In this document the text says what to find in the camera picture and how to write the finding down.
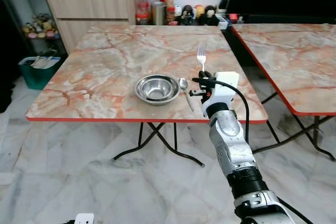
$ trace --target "black metal table leg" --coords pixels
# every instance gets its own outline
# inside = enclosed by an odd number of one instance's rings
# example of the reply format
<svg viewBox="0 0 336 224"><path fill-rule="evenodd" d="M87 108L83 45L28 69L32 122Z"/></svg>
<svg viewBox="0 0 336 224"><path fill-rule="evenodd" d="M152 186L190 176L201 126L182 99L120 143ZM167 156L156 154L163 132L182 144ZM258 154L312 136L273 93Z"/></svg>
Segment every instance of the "black metal table leg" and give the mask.
<svg viewBox="0 0 336 224"><path fill-rule="evenodd" d="M162 126L164 125L164 123L160 123L157 127L157 130L161 129ZM122 153L119 153L117 156L115 156L113 158L113 160L117 160L118 158L122 157L123 155L126 155L126 154L129 154L129 153L132 153L132 152L136 152L142 148L144 148L147 143L153 138L153 136L156 134L155 132L152 132L149 137L147 137L147 139L141 144L141 137L142 137L142 128L143 128L143 123L141 123L140 125L140 133L139 133L139 141L138 141L138 146L136 148L133 148L133 149L130 149L130 150L127 150L127 151L124 151Z"/></svg>
<svg viewBox="0 0 336 224"><path fill-rule="evenodd" d="M278 93L275 92L275 93L271 94L268 98L264 99L261 103L265 104L266 102L268 102L269 100L273 99L277 95L278 95Z"/></svg>
<svg viewBox="0 0 336 224"><path fill-rule="evenodd" d="M319 133L319 119L320 117L319 116L315 116L314 117L314 133L313 133L313 139L311 141L311 143L313 144L314 148L319 151L319 152L322 152L324 154L327 154L330 159L332 161L336 161L335 157L330 153L330 152L327 152L326 150L323 150L321 149L318 145L317 145L317 140L318 140L318 133Z"/></svg>
<svg viewBox="0 0 336 224"><path fill-rule="evenodd" d="M175 150L177 151L177 133L176 133L176 123L174 123L174 145L175 145Z"/></svg>
<svg viewBox="0 0 336 224"><path fill-rule="evenodd" d="M188 158L194 162L196 162L197 164L199 164L201 167L204 167L205 165L199 161L197 158L193 157L193 156L189 156L187 154L183 154L181 152L177 151L177 133L176 133L176 123L174 123L174 148L172 148L169 143L166 141L166 139L161 135L161 133L159 132L159 130L161 129L161 127L164 125L164 123L160 123L157 127L154 126L153 123L147 123L153 130L153 132L149 135L149 137L141 144L141 138L142 138L142 130L143 130L143 123L141 123L140 125L140 132L139 132L139 140L138 140L138 146L136 148L124 151L120 154L118 154L117 156L115 156L113 158L113 160L117 160L118 158L120 158L123 155L132 153L132 152L136 152L142 148L144 148L147 143L153 138L154 135L157 135L159 137L159 139L163 142L163 144L174 154L181 156L181 157L185 157Z"/></svg>
<svg viewBox="0 0 336 224"><path fill-rule="evenodd" d="M185 157L188 158L196 163L198 163L201 167L204 167L205 165L199 161L197 158L193 157L193 156L189 156L187 154L183 154L181 152L178 152L177 150L173 149L169 143L166 141L166 139L164 139L164 137L161 135L161 133L157 130L157 128L154 126L154 124L152 123L148 123L148 125L152 128L152 130L157 134L157 136L159 137L159 139L162 141L162 143L174 154L181 156L181 157Z"/></svg>
<svg viewBox="0 0 336 224"><path fill-rule="evenodd" d="M321 120L318 120L318 125L321 124L321 123L324 123L326 122L327 120L333 118L332 116L326 116L324 118L322 118ZM252 153L259 153L259 152L262 152L262 151L266 151L266 150L270 150L270 149L273 149L273 148L276 148L276 147L279 147L279 146L282 146L284 144L287 144L289 143L290 141L293 141L294 139L298 138L299 136L305 134L307 131L313 129L315 127L315 124L311 124L309 127L306 127L306 128L303 128L301 131L297 132L296 134L294 134L293 136L290 136L289 138L287 138L286 140L280 142L280 143L277 143L277 144L273 144L273 145L269 145L269 146L266 146L266 147L263 147L263 148L259 148L259 149L256 149L254 151L252 151Z"/></svg>
<svg viewBox="0 0 336 224"><path fill-rule="evenodd" d="M271 131L273 137L275 138L275 141L277 141L277 143L279 144L280 143L280 139L278 138L278 135L277 133L275 133L275 130L273 129L271 123L267 120L267 126L269 127L269 130Z"/></svg>

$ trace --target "stainless steel bowl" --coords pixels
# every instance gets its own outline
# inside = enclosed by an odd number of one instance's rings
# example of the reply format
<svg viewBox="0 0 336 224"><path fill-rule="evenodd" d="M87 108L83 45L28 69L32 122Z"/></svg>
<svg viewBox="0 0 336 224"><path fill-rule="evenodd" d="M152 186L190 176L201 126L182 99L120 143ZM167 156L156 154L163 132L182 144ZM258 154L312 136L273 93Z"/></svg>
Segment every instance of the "stainless steel bowl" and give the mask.
<svg viewBox="0 0 336 224"><path fill-rule="evenodd" d="M136 83L134 89L142 101L151 105L164 105L180 93L178 83L164 74L146 76Z"/></svg>

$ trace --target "table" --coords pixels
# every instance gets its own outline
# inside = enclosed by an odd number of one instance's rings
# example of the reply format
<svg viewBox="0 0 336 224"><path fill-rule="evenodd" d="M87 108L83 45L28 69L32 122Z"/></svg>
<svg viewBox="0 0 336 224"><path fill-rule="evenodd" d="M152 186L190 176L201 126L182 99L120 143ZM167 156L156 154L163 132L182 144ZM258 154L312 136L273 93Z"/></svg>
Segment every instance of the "table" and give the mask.
<svg viewBox="0 0 336 224"><path fill-rule="evenodd" d="M277 144L286 144L306 134L313 146L335 161L317 145L319 125L336 115L336 26L313 24L237 24L233 32L251 53L276 92L262 103L279 95L302 131L280 142L269 122ZM314 116L304 127L297 115ZM308 133L313 129L313 137Z"/></svg>
<svg viewBox="0 0 336 224"><path fill-rule="evenodd" d="M207 123L199 97L191 97L194 112L183 93L163 106L152 106L134 93L135 83L148 74L166 73L175 79L184 77L191 89L198 89L191 79L201 65L196 60L197 45L207 43L206 70L236 71L238 89L250 108L250 123L266 123L268 116L247 80L228 43L217 27L197 26L93 26L69 55L51 81L26 113L30 121L66 122L140 122L138 146L121 155L143 148L157 135L175 154L203 165L177 151L176 123ZM235 96L232 108L245 122L245 107ZM143 123L153 129L144 141ZM174 123L174 148L159 133L164 123Z"/></svg>

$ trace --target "spoon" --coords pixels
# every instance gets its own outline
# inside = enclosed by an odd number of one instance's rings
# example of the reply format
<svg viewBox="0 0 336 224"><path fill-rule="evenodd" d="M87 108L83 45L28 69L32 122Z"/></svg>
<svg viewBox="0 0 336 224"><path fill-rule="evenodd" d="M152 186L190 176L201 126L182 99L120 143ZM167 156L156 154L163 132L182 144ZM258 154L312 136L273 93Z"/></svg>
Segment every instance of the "spoon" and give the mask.
<svg viewBox="0 0 336 224"><path fill-rule="evenodd" d="M187 82L187 80L185 78L180 78L179 85L180 85L181 89L184 91L185 97L187 98L187 102L189 104L189 107L190 107L191 111L194 111L194 107L191 104L189 95L187 93L187 88L188 88L188 82Z"/></svg>

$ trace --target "red lid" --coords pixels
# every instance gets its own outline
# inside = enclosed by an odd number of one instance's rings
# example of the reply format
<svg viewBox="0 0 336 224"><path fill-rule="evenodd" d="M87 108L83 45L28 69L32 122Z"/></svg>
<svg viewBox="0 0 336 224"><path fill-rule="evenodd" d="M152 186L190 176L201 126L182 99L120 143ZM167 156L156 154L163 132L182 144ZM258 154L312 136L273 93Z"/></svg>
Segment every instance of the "red lid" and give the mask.
<svg viewBox="0 0 336 224"><path fill-rule="evenodd" d="M168 25L170 25L170 26L177 26L178 22L177 21L171 21L171 22L168 23Z"/></svg>
<svg viewBox="0 0 336 224"><path fill-rule="evenodd" d="M174 11L175 11L175 6L168 6L168 7L167 7L167 10L168 10L169 12L174 12Z"/></svg>
<svg viewBox="0 0 336 224"><path fill-rule="evenodd" d="M148 13L146 13L146 14L137 14L136 17L137 18L148 18Z"/></svg>

